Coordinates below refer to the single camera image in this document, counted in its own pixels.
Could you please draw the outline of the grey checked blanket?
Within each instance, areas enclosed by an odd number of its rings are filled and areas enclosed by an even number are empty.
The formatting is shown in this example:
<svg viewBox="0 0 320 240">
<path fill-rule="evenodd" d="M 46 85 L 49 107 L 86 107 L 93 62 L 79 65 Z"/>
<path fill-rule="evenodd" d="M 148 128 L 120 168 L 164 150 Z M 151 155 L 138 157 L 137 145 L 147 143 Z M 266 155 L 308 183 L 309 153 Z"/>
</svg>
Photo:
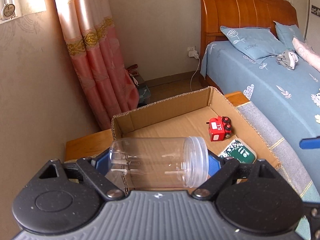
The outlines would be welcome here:
<svg viewBox="0 0 320 240">
<path fill-rule="evenodd" d="M 280 161 L 278 172 L 298 193 L 300 198 L 305 202 L 318 203 L 319 192 L 298 155 L 281 133 L 254 103 L 244 103 L 238 106 L 237 109 L 270 146 L 270 149 Z"/>
</svg>

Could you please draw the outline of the blue floral bed sheet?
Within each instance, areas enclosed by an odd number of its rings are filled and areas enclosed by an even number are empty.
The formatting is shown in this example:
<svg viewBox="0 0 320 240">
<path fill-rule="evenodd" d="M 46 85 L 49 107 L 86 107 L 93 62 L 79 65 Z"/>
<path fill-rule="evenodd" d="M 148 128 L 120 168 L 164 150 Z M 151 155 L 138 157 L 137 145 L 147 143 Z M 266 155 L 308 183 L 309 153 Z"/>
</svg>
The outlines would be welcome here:
<svg viewBox="0 0 320 240">
<path fill-rule="evenodd" d="M 277 64 L 275 57 L 257 62 L 236 50 L 231 42 L 207 46 L 201 74 L 225 94 L 240 91 L 272 122 L 293 148 L 300 141 L 319 138 L 319 72 L 303 59 L 294 70 Z"/>
</svg>

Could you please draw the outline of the cardboard box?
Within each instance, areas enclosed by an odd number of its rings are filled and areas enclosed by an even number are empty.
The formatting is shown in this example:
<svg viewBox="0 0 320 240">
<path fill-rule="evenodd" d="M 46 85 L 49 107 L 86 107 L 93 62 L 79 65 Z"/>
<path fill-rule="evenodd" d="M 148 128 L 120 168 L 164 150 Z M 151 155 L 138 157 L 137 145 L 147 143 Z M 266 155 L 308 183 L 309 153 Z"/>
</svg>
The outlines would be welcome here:
<svg viewBox="0 0 320 240">
<path fill-rule="evenodd" d="M 231 119 L 233 133 L 223 141 L 211 141 L 206 124 L 217 116 Z M 257 158 L 266 159 L 274 168 L 280 165 L 279 159 L 257 130 L 217 89 L 211 87 L 118 114 L 112 119 L 111 129 L 114 141 L 122 138 L 202 137 L 208 151 L 215 155 L 219 155 L 232 140 L 240 138 L 255 151 Z"/>
</svg>

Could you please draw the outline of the pink curtain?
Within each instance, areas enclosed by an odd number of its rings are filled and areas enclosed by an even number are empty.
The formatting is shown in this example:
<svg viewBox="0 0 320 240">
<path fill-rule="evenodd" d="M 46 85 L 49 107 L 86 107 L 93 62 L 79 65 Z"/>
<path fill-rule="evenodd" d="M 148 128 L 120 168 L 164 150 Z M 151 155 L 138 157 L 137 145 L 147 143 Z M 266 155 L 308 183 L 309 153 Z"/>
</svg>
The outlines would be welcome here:
<svg viewBox="0 0 320 240">
<path fill-rule="evenodd" d="M 101 129 L 135 109 L 138 90 L 125 69 L 108 0 L 55 0 L 75 72 Z"/>
</svg>

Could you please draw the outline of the clutter behind curtain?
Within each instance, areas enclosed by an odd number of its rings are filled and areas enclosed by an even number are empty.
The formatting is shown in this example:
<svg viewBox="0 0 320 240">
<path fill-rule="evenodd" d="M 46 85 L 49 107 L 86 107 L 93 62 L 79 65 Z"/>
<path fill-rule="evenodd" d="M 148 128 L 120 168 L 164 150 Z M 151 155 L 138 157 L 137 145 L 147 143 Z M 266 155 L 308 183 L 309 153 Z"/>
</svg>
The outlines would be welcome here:
<svg viewBox="0 0 320 240">
<path fill-rule="evenodd" d="M 133 83 L 135 84 L 139 92 L 138 107 L 146 106 L 147 104 L 150 103 L 151 92 L 145 80 L 142 78 L 142 76 L 138 72 L 138 65 L 133 64 L 129 67 L 126 67 L 126 70 L 129 73 L 131 80 L 133 81 Z"/>
</svg>

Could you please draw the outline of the pink folded quilt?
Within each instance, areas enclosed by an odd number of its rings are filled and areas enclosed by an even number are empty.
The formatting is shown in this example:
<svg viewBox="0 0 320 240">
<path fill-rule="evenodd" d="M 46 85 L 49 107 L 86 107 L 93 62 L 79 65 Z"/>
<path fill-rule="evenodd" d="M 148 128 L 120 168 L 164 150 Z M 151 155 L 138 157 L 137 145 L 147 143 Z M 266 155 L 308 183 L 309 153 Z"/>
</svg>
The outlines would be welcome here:
<svg viewBox="0 0 320 240">
<path fill-rule="evenodd" d="M 296 53 L 320 72 L 320 56 L 316 54 L 306 43 L 300 41 L 296 37 L 293 38 L 292 44 Z"/>
</svg>

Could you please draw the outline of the blue floral pillow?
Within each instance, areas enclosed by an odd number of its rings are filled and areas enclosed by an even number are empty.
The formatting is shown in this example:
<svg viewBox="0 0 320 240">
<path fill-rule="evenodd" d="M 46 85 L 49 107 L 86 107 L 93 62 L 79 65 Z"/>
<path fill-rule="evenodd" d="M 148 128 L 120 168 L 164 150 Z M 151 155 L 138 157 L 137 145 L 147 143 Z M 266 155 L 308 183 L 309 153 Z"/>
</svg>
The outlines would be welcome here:
<svg viewBox="0 0 320 240">
<path fill-rule="evenodd" d="M 220 30 L 237 50 L 257 63 L 263 63 L 268 57 L 278 56 L 286 50 L 270 28 L 221 26 Z"/>
</svg>

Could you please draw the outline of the clear plastic jar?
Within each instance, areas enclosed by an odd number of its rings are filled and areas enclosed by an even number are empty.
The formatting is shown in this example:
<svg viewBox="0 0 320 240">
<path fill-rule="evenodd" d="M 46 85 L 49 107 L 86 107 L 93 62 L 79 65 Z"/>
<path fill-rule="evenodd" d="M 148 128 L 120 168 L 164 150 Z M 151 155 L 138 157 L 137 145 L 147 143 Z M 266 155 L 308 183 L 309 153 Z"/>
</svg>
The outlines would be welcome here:
<svg viewBox="0 0 320 240">
<path fill-rule="evenodd" d="M 208 178 L 202 137 L 122 138 L 112 142 L 106 178 L 120 188 L 195 188 Z"/>
</svg>

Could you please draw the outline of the green white card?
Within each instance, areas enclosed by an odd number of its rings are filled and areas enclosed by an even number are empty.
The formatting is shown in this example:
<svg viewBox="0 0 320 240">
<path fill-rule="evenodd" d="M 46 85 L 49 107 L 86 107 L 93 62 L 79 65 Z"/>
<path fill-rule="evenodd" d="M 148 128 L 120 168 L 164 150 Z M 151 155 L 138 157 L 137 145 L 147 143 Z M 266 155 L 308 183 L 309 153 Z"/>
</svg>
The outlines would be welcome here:
<svg viewBox="0 0 320 240">
<path fill-rule="evenodd" d="M 218 156 L 220 158 L 233 157 L 245 164 L 252 164 L 257 159 L 255 151 L 240 138 L 232 140 Z"/>
</svg>

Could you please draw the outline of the white wall charger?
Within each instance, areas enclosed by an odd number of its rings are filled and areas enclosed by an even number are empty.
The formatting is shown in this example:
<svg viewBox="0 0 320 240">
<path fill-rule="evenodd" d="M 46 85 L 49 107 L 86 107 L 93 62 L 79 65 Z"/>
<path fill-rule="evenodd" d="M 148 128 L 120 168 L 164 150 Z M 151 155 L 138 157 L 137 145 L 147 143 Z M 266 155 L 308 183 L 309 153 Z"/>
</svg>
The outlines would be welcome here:
<svg viewBox="0 0 320 240">
<path fill-rule="evenodd" d="M 187 48 L 187 51 L 188 51 L 188 56 L 189 57 L 193 57 L 195 59 L 199 59 L 199 54 L 198 54 L 198 51 L 196 50 L 196 47 L 193 46 L 193 47 L 188 47 Z"/>
</svg>

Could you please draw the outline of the grey crumpled cloth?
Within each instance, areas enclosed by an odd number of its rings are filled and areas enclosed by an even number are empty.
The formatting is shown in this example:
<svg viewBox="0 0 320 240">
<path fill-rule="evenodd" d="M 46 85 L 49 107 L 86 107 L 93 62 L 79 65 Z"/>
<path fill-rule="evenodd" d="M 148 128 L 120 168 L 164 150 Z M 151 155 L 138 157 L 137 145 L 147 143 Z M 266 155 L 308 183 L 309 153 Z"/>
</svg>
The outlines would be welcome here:
<svg viewBox="0 0 320 240">
<path fill-rule="evenodd" d="M 277 64 L 289 70 L 294 70 L 299 59 L 296 53 L 286 50 L 276 57 Z"/>
</svg>

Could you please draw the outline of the wooden bed headboard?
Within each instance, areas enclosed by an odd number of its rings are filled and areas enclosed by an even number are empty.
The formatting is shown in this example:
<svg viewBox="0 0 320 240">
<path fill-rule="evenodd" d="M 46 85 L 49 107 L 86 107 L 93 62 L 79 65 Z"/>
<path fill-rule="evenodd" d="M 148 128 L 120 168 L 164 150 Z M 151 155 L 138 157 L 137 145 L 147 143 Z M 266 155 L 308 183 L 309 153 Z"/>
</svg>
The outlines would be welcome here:
<svg viewBox="0 0 320 240">
<path fill-rule="evenodd" d="M 286 0 L 201 0 L 200 55 L 208 44 L 226 40 L 220 27 L 270 28 L 276 35 L 275 22 L 298 25 L 295 8 Z"/>
</svg>

